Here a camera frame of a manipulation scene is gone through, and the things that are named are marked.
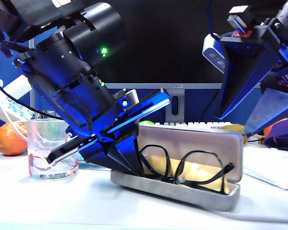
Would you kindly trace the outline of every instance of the black screen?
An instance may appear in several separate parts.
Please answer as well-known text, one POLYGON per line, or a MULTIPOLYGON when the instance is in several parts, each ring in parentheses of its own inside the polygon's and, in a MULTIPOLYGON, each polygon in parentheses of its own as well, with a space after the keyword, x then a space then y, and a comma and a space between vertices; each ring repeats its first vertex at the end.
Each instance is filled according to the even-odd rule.
MULTIPOLYGON (((91 5, 100 1, 83 2, 91 5)), ((222 82, 223 74, 202 56, 203 40, 208 34, 207 0, 103 2, 109 3, 118 11, 127 34, 126 46, 96 66, 99 77, 105 83, 222 82)), ((233 6, 249 2, 214 1, 214 32, 220 35, 232 31, 227 23, 229 10, 233 6)))

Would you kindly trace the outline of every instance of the purple bag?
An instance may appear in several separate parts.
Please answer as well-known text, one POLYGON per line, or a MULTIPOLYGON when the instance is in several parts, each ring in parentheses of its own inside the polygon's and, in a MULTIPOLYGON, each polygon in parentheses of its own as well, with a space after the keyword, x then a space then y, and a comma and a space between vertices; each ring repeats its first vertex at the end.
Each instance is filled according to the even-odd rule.
POLYGON ((270 148, 288 150, 288 119, 277 122, 271 128, 271 132, 264 140, 264 144, 270 148))

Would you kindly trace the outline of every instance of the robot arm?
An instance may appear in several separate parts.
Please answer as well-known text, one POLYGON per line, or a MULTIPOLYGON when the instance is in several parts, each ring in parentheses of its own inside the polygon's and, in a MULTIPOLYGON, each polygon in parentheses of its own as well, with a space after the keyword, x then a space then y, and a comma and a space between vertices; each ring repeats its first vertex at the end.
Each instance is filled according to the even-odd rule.
POLYGON ((235 31, 219 40, 225 81, 217 116, 224 118, 262 83, 262 97, 245 124, 246 136, 288 116, 288 0, 274 18, 262 23, 250 9, 232 8, 228 22, 235 31))
POLYGON ((139 102, 134 90, 111 95, 97 77, 94 65, 125 43, 121 17, 109 4, 0 0, 0 39, 7 55, 10 49, 20 52, 14 65, 70 125, 68 135, 77 136, 53 151, 49 162, 78 149, 87 162, 141 174, 135 121, 169 104, 169 96, 161 91, 139 102), (18 44, 54 27, 32 49, 18 44))

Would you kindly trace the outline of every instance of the white keyboard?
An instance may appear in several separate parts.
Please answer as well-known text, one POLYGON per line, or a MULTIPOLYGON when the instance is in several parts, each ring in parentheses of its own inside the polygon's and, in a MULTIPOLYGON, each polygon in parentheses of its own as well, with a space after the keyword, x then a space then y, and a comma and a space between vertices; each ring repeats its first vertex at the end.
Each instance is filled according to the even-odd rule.
POLYGON ((155 123, 155 126, 177 126, 177 127, 194 127, 194 128, 221 128, 231 125, 230 122, 188 122, 188 123, 155 123))

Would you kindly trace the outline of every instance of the orange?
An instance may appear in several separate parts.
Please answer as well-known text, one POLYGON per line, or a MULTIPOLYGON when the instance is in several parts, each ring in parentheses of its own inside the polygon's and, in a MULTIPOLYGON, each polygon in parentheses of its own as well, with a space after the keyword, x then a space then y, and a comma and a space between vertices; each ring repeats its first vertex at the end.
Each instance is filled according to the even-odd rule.
MULTIPOLYGON (((24 122, 17 122, 18 125, 26 130, 24 122)), ((5 123, 0 127, 0 152, 6 156, 22 154, 27 149, 27 142, 15 132, 11 124, 5 123)))
MULTIPOLYGON (((283 118, 283 119, 281 119, 279 121, 276 121, 274 124, 276 124, 277 122, 280 122, 280 121, 284 121, 284 120, 287 120, 287 118, 283 118)), ((272 125, 270 125, 270 126, 268 126, 267 128, 264 129, 264 136, 265 137, 267 137, 269 135, 269 133, 271 132, 272 126, 274 124, 272 124, 272 125)))

